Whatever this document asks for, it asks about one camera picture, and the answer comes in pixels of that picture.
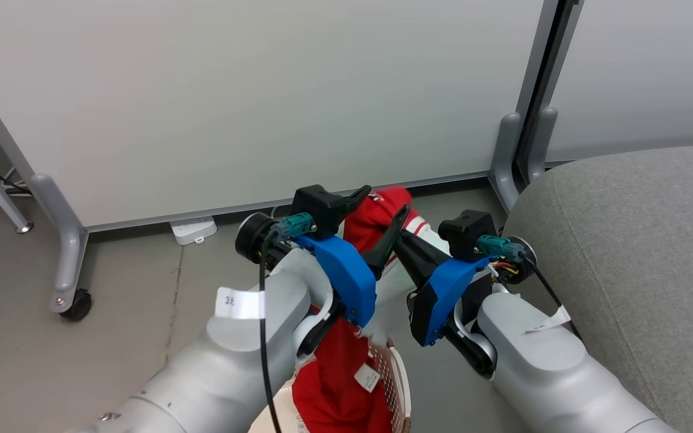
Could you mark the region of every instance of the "white partition panel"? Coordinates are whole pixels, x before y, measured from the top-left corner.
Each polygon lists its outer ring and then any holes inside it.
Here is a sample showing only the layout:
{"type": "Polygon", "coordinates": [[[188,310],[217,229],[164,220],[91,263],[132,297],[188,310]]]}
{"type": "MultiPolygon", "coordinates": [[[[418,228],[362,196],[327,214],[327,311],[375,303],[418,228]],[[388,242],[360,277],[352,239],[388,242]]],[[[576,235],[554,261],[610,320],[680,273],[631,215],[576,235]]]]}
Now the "white partition panel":
{"type": "Polygon", "coordinates": [[[99,227],[488,170],[539,0],[0,0],[0,118],[99,227]]]}
{"type": "Polygon", "coordinates": [[[547,161],[693,144],[693,1],[586,0],[547,161]]]}

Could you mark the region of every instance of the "gray upholstered fabric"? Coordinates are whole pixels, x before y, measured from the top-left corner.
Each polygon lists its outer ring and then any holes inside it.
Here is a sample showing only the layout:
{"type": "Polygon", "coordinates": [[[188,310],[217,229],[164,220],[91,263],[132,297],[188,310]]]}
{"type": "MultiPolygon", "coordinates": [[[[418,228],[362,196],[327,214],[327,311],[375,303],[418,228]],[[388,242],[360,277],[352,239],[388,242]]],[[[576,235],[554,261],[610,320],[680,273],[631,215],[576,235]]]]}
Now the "gray upholstered fabric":
{"type": "MultiPolygon", "coordinates": [[[[693,146],[550,170],[520,196],[505,234],[536,249],[592,356],[693,432],[693,146]]],[[[553,310],[535,277],[515,287],[553,310]]]]}

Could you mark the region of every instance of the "red cloth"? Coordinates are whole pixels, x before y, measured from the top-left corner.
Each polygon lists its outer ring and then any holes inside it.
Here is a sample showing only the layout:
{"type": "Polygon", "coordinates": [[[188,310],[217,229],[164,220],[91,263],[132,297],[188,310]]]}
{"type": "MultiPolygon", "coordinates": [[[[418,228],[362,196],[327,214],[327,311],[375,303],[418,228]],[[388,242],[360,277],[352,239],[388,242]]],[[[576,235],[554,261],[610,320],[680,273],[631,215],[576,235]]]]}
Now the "red cloth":
{"type": "MultiPolygon", "coordinates": [[[[354,245],[361,253],[370,250],[381,239],[385,229],[390,227],[392,217],[399,208],[407,203],[410,203],[410,192],[401,186],[372,192],[356,211],[346,216],[344,241],[354,245]]],[[[418,216],[418,212],[410,209],[405,224],[418,216]]]]}
{"type": "MultiPolygon", "coordinates": [[[[371,194],[346,217],[344,239],[359,252],[371,249],[409,192],[394,186],[371,194]]],[[[418,214],[411,211],[410,221],[418,214]]],[[[358,338],[358,327],[339,319],[314,351],[292,386],[294,404],[311,433],[391,433],[392,412],[387,408],[384,384],[369,393],[354,378],[363,364],[375,367],[368,356],[368,339],[358,338]]]]}

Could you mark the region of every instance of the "caster wheel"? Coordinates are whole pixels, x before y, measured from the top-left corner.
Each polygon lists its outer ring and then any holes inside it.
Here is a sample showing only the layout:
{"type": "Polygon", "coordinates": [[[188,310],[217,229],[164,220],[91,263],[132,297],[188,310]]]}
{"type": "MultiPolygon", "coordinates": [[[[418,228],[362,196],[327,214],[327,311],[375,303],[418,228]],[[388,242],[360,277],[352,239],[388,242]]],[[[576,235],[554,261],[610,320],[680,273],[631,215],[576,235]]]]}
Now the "caster wheel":
{"type": "Polygon", "coordinates": [[[78,322],[85,318],[90,312],[90,307],[93,306],[93,299],[90,293],[85,289],[78,289],[74,293],[74,302],[68,310],[58,313],[62,318],[66,318],[72,322],[78,322]]]}

